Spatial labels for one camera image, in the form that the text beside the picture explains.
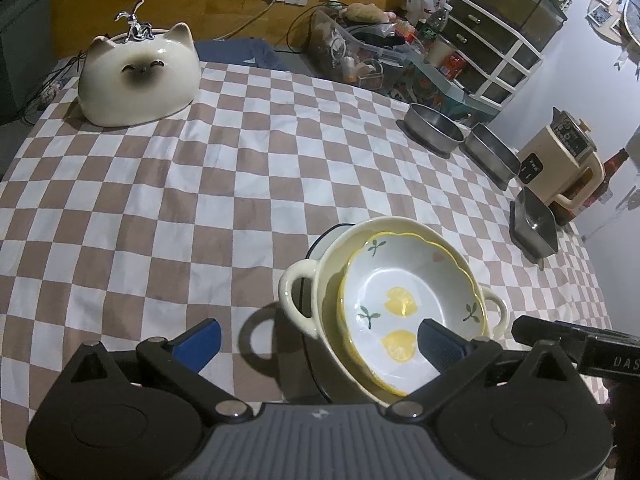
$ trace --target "cat face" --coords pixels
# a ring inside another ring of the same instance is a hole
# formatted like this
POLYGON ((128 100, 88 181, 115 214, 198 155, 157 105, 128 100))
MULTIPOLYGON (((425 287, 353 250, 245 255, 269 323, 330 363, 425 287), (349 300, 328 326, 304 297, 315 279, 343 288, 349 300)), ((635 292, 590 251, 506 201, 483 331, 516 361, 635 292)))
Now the cat face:
POLYGON ((191 31, 184 23, 153 40, 115 43, 99 36, 87 51, 78 102, 98 126, 155 121, 193 100, 200 74, 191 31))

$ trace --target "lemon illustration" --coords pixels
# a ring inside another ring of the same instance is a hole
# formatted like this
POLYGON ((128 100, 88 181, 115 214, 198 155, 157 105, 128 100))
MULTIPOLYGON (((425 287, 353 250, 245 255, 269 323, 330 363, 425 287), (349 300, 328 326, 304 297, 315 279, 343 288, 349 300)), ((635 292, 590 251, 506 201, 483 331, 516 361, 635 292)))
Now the lemon illustration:
POLYGON ((414 345, 417 342, 417 338, 415 334, 407 330, 395 330, 384 336, 380 342, 385 346, 389 357, 399 363, 405 363, 415 354, 414 345))
POLYGON ((414 297, 411 293, 402 288, 401 286, 395 286, 390 288, 386 296, 389 301, 385 303, 386 309, 396 316, 408 317, 411 314, 418 312, 418 307, 415 304, 414 297))

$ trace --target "cat ear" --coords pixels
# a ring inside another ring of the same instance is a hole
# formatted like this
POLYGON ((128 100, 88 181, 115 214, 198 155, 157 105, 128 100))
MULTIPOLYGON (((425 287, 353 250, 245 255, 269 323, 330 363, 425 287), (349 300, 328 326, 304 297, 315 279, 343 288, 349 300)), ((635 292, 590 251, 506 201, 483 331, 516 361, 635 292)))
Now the cat ear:
POLYGON ((165 33, 164 39, 177 41, 184 46, 194 48, 193 37, 191 36, 191 31, 186 23, 176 23, 171 29, 169 29, 169 32, 165 33))
POLYGON ((94 38, 89 50, 86 51, 86 62, 98 59, 102 54, 110 51, 112 48, 116 48, 116 46, 117 45, 108 38, 97 36, 94 38))

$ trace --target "white wall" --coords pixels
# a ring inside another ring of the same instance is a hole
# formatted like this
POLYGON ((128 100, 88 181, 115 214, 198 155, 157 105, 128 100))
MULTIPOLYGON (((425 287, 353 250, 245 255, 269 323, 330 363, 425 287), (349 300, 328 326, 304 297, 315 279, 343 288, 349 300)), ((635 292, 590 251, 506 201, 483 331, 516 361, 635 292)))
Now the white wall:
MULTIPOLYGON (((602 160, 626 145, 640 124, 640 82, 636 67, 614 67, 622 52, 592 30, 585 16, 590 0, 574 0, 568 20, 545 49, 545 60, 492 122, 508 145, 522 147, 552 117, 552 107, 567 110, 591 127, 602 160)), ((575 221, 591 233, 632 188, 635 166, 628 161, 612 179, 614 197, 594 204, 575 221)), ((613 327, 640 335, 640 209, 623 214, 586 243, 613 327)))

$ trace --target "brown bottle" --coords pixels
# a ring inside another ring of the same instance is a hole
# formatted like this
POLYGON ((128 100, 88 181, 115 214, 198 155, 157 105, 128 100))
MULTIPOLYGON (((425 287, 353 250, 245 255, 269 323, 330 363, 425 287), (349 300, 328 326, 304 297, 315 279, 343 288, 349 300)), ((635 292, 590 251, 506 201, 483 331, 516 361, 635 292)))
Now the brown bottle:
MULTIPOLYGON (((591 193, 587 200, 585 200, 584 204, 580 206, 575 212, 569 211, 565 209, 559 203, 552 202, 549 205, 549 209, 554 214, 556 218, 556 223, 559 226, 567 225, 571 220, 573 220, 578 213, 587 209, 591 204, 593 204, 597 199, 603 196, 607 189, 609 189, 609 182, 611 181, 611 177, 616 173, 617 170, 620 169, 620 166, 629 158, 629 154, 623 148, 619 152, 617 152, 614 156, 612 156, 607 162, 604 163, 604 180, 602 184, 600 184, 596 191, 591 193)), ((585 172, 574 184, 568 187, 568 189, 563 193, 569 200, 578 195, 578 192, 584 187, 584 185, 591 179, 591 175, 588 174, 589 171, 585 172)))

